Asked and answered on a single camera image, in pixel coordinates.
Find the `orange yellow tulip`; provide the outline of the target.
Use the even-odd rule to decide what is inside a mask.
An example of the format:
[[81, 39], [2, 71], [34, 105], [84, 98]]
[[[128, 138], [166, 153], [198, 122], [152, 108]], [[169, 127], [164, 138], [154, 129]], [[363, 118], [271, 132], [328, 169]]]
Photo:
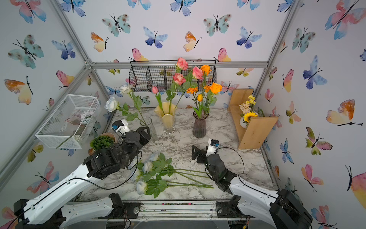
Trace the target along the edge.
[[195, 114], [199, 119], [202, 119], [202, 116], [205, 114], [204, 95], [195, 93], [193, 95], [193, 101], [195, 104], [195, 107], [193, 108]]

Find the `small pink rosebud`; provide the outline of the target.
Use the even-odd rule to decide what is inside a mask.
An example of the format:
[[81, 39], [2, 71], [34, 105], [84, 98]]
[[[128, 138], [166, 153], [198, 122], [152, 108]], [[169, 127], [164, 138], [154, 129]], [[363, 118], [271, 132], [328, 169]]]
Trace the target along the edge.
[[164, 112], [164, 109], [163, 109], [163, 104], [162, 104], [162, 99], [161, 99], [161, 94], [160, 94], [159, 89], [157, 88], [157, 86], [152, 87], [152, 92], [155, 94], [155, 98], [157, 99], [158, 106], [159, 106], [160, 110], [162, 111], [163, 115], [165, 115], [165, 112]]

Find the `orange marigold flower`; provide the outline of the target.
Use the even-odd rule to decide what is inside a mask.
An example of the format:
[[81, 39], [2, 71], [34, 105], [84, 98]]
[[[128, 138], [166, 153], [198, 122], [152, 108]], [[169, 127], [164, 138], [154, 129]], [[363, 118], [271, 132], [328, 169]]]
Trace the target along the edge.
[[199, 109], [200, 109], [200, 101], [199, 101], [199, 92], [198, 92], [198, 88], [188, 88], [186, 91], [188, 94], [192, 94], [193, 95], [193, 102], [195, 104], [195, 106], [193, 107], [194, 111], [196, 112], [196, 114], [198, 115]]

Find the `orange rose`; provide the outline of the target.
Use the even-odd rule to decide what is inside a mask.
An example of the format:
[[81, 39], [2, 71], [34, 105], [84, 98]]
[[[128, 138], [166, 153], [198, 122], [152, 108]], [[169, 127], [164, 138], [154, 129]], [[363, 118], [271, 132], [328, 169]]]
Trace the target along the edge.
[[210, 95], [210, 106], [214, 106], [216, 101], [217, 101], [217, 95], [220, 94], [220, 92], [222, 91], [223, 87], [217, 83], [212, 83], [210, 85], [210, 88], [211, 88], [211, 95]]
[[208, 66], [208, 65], [202, 65], [201, 68], [200, 68], [203, 72], [203, 87], [207, 85], [206, 83], [206, 78], [207, 76], [209, 75], [209, 73], [211, 72], [211, 67]]

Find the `pink rose tall stem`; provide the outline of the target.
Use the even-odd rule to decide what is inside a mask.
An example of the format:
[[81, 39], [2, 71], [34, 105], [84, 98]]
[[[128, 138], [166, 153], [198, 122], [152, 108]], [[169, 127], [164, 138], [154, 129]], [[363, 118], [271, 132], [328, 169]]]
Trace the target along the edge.
[[182, 74], [182, 71], [187, 70], [187, 69], [188, 69], [188, 62], [182, 57], [178, 58], [176, 67], [175, 67], [175, 73]]

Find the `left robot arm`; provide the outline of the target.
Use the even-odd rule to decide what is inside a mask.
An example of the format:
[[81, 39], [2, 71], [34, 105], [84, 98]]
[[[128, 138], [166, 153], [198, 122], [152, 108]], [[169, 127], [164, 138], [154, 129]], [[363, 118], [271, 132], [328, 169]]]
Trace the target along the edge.
[[137, 158], [151, 140], [149, 127], [130, 131], [123, 127], [121, 143], [99, 149], [88, 156], [79, 167], [45, 193], [14, 204], [15, 219], [9, 229], [61, 229], [93, 218], [118, 219], [127, 216], [127, 209], [117, 193], [82, 204], [68, 204], [77, 194], [90, 186], [125, 169]]

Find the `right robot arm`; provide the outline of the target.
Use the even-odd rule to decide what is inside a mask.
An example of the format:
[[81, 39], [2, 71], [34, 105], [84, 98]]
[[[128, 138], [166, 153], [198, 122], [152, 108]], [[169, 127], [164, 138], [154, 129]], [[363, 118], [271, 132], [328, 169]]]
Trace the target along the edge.
[[192, 146], [192, 159], [205, 165], [209, 178], [221, 191], [232, 194], [233, 209], [277, 229], [312, 228], [312, 216], [291, 191], [263, 189], [244, 180], [226, 168], [217, 151], [218, 146], [203, 150]]

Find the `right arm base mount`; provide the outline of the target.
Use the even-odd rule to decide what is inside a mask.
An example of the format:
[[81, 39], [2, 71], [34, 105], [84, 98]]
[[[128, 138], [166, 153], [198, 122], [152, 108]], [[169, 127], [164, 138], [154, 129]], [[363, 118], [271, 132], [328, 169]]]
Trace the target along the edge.
[[243, 216], [238, 208], [240, 196], [234, 195], [229, 201], [216, 202], [216, 213], [218, 218], [240, 218]]

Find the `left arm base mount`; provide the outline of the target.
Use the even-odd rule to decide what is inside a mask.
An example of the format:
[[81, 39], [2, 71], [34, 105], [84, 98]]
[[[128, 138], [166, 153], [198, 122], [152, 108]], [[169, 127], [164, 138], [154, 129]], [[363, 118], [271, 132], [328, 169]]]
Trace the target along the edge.
[[112, 212], [107, 215], [108, 219], [137, 219], [141, 204], [139, 202], [122, 201], [117, 193], [108, 196], [112, 201]]

